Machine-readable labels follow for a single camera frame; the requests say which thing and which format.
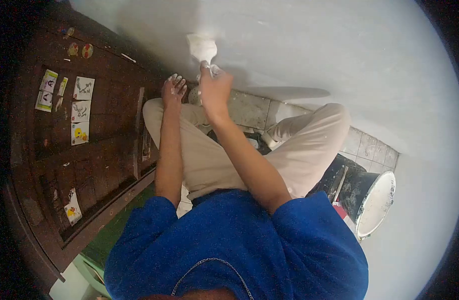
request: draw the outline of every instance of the hand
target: hand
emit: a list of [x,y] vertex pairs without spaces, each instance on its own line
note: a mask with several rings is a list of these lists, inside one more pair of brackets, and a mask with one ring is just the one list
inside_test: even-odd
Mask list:
[[167,108],[181,110],[181,99],[188,89],[184,83],[186,83],[186,79],[182,79],[178,74],[173,74],[165,81],[161,91],[164,110]]
[[200,70],[201,104],[208,121],[214,124],[218,120],[229,118],[227,102],[233,76],[216,65],[209,66],[207,61],[201,63]]

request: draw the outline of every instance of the floor tile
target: floor tile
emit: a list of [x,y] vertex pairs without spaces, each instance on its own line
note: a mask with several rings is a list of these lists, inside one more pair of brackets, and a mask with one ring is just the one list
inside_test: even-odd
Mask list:
[[371,162],[371,167],[370,167],[370,170],[368,172],[381,174],[382,173],[382,164],[379,164],[379,163],[377,163],[375,161]]
[[249,133],[249,134],[252,134],[252,133],[259,133],[259,134],[262,134],[264,132],[264,130],[262,129],[256,129],[256,128],[252,128],[252,127],[248,127],[248,126],[241,126],[241,125],[237,125],[238,128],[242,131],[242,132],[246,132],[246,133]]
[[361,141],[362,132],[354,127],[350,127],[341,151],[356,155],[358,153],[359,143]]
[[374,150],[373,161],[379,164],[382,164],[384,162],[384,157],[386,156],[387,151],[388,151],[388,145],[386,145],[382,141],[378,141],[376,143],[376,148]]
[[398,159],[398,153],[391,147],[388,147],[386,156],[384,157],[383,165],[394,168],[396,166],[396,160]]
[[382,173],[382,172],[386,172],[386,171],[393,171],[393,172],[394,172],[394,169],[393,169],[393,168],[390,168],[390,167],[388,167],[388,166],[386,166],[386,165],[383,165],[383,166],[382,166],[381,173]]
[[176,215],[178,218],[184,216],[187,212],[189,212],[193,208],[192,204],[186,202],[179,202],[178,209],[176,210]]
[[231,91],[228,101],[229,116],[242,126],[264,129],[270,99]]
[[301,116],[310,112],[310,110],[305,110],[298,106],[285,104],[283,102],[276,100],[271,100],[271,102],[269,103],[268,118],[266,120],[266,126],[264,130],[268,130],[271,126],[277,124],[283,119],[286,119],[287,117],[290,118]]
[[364,159],[366,158],[369,160],[373,160],[374,149],[376,148],[377,142],[377,139],[364,133],[363,135],[361,135],[358,154],[356,154],[356,156],[359,156],[360,158],[362,157]]
[[349,154],[349,153],[344,153],[344,152],[338,152],[339,154],[341,154],[342,156],[346,157],[347,159],[351,159],[352,161],[355,161],[356,160],[356,155],[354,154]]
[[369,171],[371,168],[371,161],[369,159],[361,158],[361,157],[356,157],[355,162],[362,166],[366,171]]

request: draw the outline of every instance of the yellow cartoon bird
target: yellow cartoon bird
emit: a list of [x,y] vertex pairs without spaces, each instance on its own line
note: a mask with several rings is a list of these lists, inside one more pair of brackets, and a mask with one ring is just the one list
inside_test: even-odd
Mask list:
[[76,208],[74,208],[74,207],[71,207],[71,209],[68,209],[68,217],[74,215],[74,211],[75,210],[76,210]]
[[76,128],[76,130],[74,131],[74,137],[77,139],[82,139],[83,141],[86,141],[88,139],[88,136],[85,132],[82,132],[81,128]]

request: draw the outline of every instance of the blue t-shirt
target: blue t-shirt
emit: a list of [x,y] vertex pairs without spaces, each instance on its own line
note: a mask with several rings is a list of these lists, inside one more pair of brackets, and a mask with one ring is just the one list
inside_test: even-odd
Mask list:
[[[363,299],[368,263],[324,192],[293,199],[270,216],[249,192],[217,193],[181,219],[164,197],[134,209],[106,262],[113,299],[171,295],[197,262],[217,258],[242,277],[254,299]],[[249,299],[237,273],[206,261],[176,290],[226,287]]]

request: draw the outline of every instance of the silver chain necklace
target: silver chain necklace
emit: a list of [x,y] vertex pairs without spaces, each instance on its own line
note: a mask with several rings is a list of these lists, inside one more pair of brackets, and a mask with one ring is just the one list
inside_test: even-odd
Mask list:
[[171,293],[171,296],[174,296],[176,294],[176,289],[178,288],[179,284],[183,281],[184,277],[186,277],[187,274],[189,274],[194,268],[196,268],[197,266],[200,266],[202,265],[203,263],[205,262],[209,262],[209,261],[219,261],[221,263],[224,263],[226,266],[230,267],[235,273],[236,275],[238,275],[239,279],[241,280],[241,282],[243,283],[243,286],[246,290],[246,292],[248,293],[248,296],[250,297],[251,300],[254,300],[253,296],[251,295],[251,292],[250,292],[250,289],[248,288],[248,286],[246,285],[246,282],[244,282],[244,279],[243,277],[241,277],[241,275],[238,273],[238,271],[236,271],[236,269],[227,261],[224,261],[220,258],[205,258],[201,261],[198,261],[194,266],[192,266],[184,275],[183,277],[181,277],[181,279],[176,283],[176,285],[174,286],[174,289],[173,289],[173,292]]

